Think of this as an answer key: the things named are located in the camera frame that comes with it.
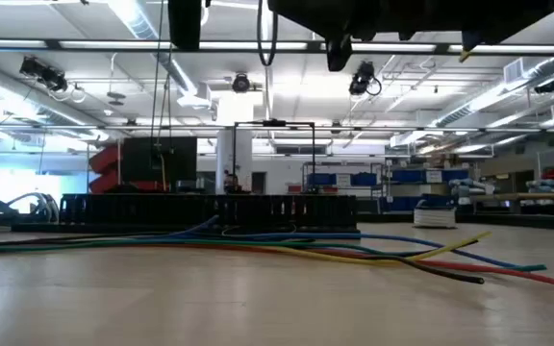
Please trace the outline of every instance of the gray floor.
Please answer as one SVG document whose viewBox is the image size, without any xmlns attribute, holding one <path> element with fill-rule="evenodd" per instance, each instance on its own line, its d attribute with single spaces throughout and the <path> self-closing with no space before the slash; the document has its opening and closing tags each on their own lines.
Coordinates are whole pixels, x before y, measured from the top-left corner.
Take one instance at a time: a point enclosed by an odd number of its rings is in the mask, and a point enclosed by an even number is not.
<svg viewBox="0 0 554 346">
<path fill-rule="evenodd" d="M 546 263 L 554 231 L 360 225 Z M 34 235 L 0 231 L 0 240 Z M 387 250 L 423 249 L 364 241 Z M 462 260 L 452 254 L 443 260 Z M 0 345 L 554 345 L 554 286 L 485 276 L 463 284 L 368 267 L 225 250 L 120 248 L 0 256 Z"/>
</svg>

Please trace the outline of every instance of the black cable carrier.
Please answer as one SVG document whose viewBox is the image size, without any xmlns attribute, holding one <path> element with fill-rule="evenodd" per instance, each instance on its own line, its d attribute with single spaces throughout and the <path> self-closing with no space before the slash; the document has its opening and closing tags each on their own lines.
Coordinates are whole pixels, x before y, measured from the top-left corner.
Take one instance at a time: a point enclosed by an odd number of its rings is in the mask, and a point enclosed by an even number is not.
<svg viewBox="0 0 554 346">
<path fill-rule="evenodd" d="M 14 232 L 120 234 L 177 231 L 218 215 L 204 232 L 357 233 L 356 197 L 329 195 L 65 194 L 57 224 Z"/>
</svg>

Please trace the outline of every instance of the white pillar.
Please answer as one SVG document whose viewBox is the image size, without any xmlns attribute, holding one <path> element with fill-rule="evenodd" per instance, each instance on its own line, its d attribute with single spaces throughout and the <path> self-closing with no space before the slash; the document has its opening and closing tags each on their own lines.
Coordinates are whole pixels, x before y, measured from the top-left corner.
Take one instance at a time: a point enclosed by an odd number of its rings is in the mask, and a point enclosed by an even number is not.
<svg viewBox="0 0 554 346">
<path fill-rule="evenodd" d="M 232 126 L 235 121 L 252 121 L 254 105 L 245 95 L 228 95 L 219 100 L 217 124 Z M 217 134 L 217 168 L 215 171 L 215 193 L 224 193 L 225 171 L 236 174 L 245 191 L 251 190 L 252 147 L 251 131 L 237 131 L 237 167 L 232 166 L 233 131 L 221 130 Z"/>
</svg>

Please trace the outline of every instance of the yellow tube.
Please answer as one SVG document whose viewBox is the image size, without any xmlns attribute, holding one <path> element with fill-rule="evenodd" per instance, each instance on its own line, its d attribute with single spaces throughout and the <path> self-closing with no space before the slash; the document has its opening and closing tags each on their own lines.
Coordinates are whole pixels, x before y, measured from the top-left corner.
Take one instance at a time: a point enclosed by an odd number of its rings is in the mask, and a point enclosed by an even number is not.
<svg viewBox="0 0 554 346">
<path fill-rule="evenodd" d="M 484 232 L 482 234 L 479 234 L 477 236 L 473 236 L 469 239 L 460 241 L 458 243 L 446 245 L 446 246 L 444 246 L 440 249 L 433 250 L 433 251 L 430 251 L 430 252 L 425 253 L 425 254 L 409 257 L 408 260 L 428 259 L 430 257 L 433 257 L 433 256 L 436 256 L 436 255 L 439 255 L 439 254 L 443 254 L 445 252 L 449 252 L 449 251 L 458 249 L 458 248 L 463 247 L 463 246 L 465 246 L 466 244 L 468 244 L 472 241 L 479 240 L 479 239 L 481 239 L 485 236 L 489 236 L 489 235 L 491 235 L 491 232 Z M 269 247 L 263 247 L 263 248 L 270 249 L 270 250 L 273 250 L 273 251 L 278 251 L 278 252 L 281 252 L 281 253 L 293 254 L 293 255 L 296 255 L 296 256 L 300 256 L 300 257 L 306 257 L 306 258 L 318 259 L 318 260 L 338 261 L 338 262 L 343 262 L 343 263 L 369 264 L 369 265 L 387 265 L 387 264 L 397 264 L 397 263 L 399 263 L 398 261 L 391 260 L 391 259 L 380 259 L 380 260 L 349 259 L 349 258 L 343 258 L 343 257 L 339 257 L 339 256 L 324 255 L 324 254 L 312 253 L 312 252 L 308 252 L 308 251 L 295 250 L 295 249 L 291 249 L 291 248 L 287 248 L 287 247 L 278 247 L 278 246 L 269 246 Z"/>
</svg>

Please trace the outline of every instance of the red cable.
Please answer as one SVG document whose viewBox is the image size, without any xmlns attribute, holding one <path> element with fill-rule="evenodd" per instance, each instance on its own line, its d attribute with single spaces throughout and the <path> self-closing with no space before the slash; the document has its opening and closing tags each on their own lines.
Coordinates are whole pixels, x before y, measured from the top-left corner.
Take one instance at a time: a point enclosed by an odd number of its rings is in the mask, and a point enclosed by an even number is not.
<svg viewBox="0 0 554 346">
<path fill-rule="evenodd" d="M 190 247 L 190 248 L 209 248 L 209 249 L 221 249 L 221 250 L 238 250 L 238 251 L 248 251 L 248 252 L 259 252 L 259 253 L 270 253 L 270 254 L 282 254 L 275 251 L 272 251 L 270 249 L 265 249 L 261 247 L 249 247 L 249 246 L 240 246 L 240 245 L 199 245 L 199 244 L 156 244 L 156 245 L 148 245 L 148 246 L 177 246 L 177 247 Z M 348 251 L 348 250 L 336 250 L 336 249 L 314 249 L 314 250 L 307 250 L 310 252 L 315 252 L 319 254 L 326 254 L 326 255 L 332 255 L 332 256 L 340 256 L 340 257 L 346 257 L 351 259 L 361 259 L 361 260 L 368 260 L 373 259 L 373 255 L 364 255 L 355 251 Z M 476 272 L 476 273 L 495 273 L 495 274 L 504 274 L 524 279 L 530 279 L 533 281 L 546 283 L 546 284 L 554 284 L 554 278 L 545 277 L 543 275 L 538 274 L 532 274 L 527 272 L 520 272 L 517 270 L 511 270 L 511 269 L 505 269 L 505 268 L 496 268 L 486 265 L 477 265 L 477 264 L 464 264 L 464 263 L 455 263 L 455 262 L 447 262 L 447 261 L 441 261 L 441 260 L 418 260 L 417 261 L 420 264 L 433 266 L 433 267 L 440 267 L 440 268 L 446 268 L 446 269 L 454 269 L 454 270 L 463 270 L 468 272 Z"/>
</svg>

